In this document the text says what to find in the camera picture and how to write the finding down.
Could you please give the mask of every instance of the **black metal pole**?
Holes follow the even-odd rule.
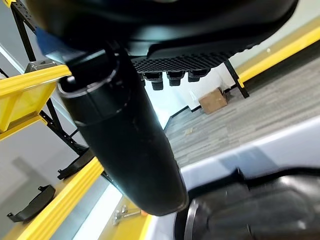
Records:
[[[29,61],[33,62],[33,61],[36,60],[36,56],[35,56],[34,51],[32,49],[32,46],[31,46],[27,31],[26,31],[26,28],[25,28],[24,21],[18,16],[16,8],[13,7],[13,8],[11,8],[11,10],[12,10],[13,17],[14,17],[16,26],[18,28],[18,31],[19,31],[19,34],[20,34],[24,49],[26,51],[26,54],[27,54],[27,56],[29,58]]]
[[[51,114],[51,117],[53,119],[53,123],[54,123],[54,126],[59,130],[59,131],[63,131],[62,129],[62,126],[61,126],[61,123],[60,123],[60,120],[58,118],[58,115],[57,115],[57,112],[55,110],[55,107],[51,101],[51,99],[49,98],[49,100],[46,102],[46,105],[49,109],[49,112]]]
[[[0,68],[0,73],[1,73],[2,75],[4,75],[6,78],[9,77],[1,68]]]
[[[24,4],[20,0],[16,0],[16,2],[13,2],[10,7],[12,10],[12,14],[13,14],[16,26],[18,28],[23,46],[28,56],[28,59],[30,62],[36,61],[36,56],[34,54],[34,51],[25,27],[25,24],[26,24],[30,28],[30,30],[33,33],[35,33],[37,28],[36,24],[33,21],[32,16],[29,14],[27,8],[24,6]],[[51,99],[47,101],[46,105],[49,109],[52,119],[43,110],[40,112],[40,116],[42,116],[48,122],[47,126],[60,139],[62,139],[78,155],[81,155],[88,147],[77,143],[75,140],[72,139],[73,135],[69,136],[63,130]]]
[[[231,74],[231,77],[233,78],[234,82],[235,82],[235,85],[238,87],[238,89],[240,90],[242,96],[246,99],[248,97],[250,97],[249,93],[247,92],[247,90],[242,87],[239,83],[239,76],[238,74],[236,73],[234,67],[231,65],[229,59],[227,59],[225,62],[224,62],[226,68],[228,69],[229,73]]]

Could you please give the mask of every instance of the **black shelf bracket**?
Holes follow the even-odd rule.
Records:
[[[37,216],[54,198],[56,190],[53,186],[39,186],[41,192],[23,210],[14,215],[10,212],[7,216],[14,223],[26,222]]]

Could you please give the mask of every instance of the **yellow metal railing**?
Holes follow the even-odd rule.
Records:
[[[320,40],[320,16],[276,42],[268,49],[236,68],[241,87],[244,82],[271,68],[282,60]]]
[[[57,79],[68,75],[68,67],[59,65],[0,80],[0,140],[37,121],[47,124],[39,113]]]

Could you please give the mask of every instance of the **black metal rack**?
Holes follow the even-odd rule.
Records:
[[[16,0],[16,2],[12,2],[10,5],[10,8],[12,10],[12,14],[13,14],[16,26],[18,28],[26,54],[28,56],[28,59],[30,62],[34,62],[36,61],[36,56],[31,46],[25,24],[33,33],[36,32],[37,26],[33,21],[31,14],[28,12],[27,8],[20,0]],[[43,110],[40,112],[40,116],[48,122],[47,126],[60,139],[62,139],[73,151],[75,151],[78,155],[81,156],[85,152],[85,150],[87,150],[88,147],[77,143],[73,139],[73,136],[78,132],[78,129],[76,129],[70,135],[67,134],[61,126],[57,112],[50,98],[47,101],[46,106],[49,109],[51,117],[47,115]]]

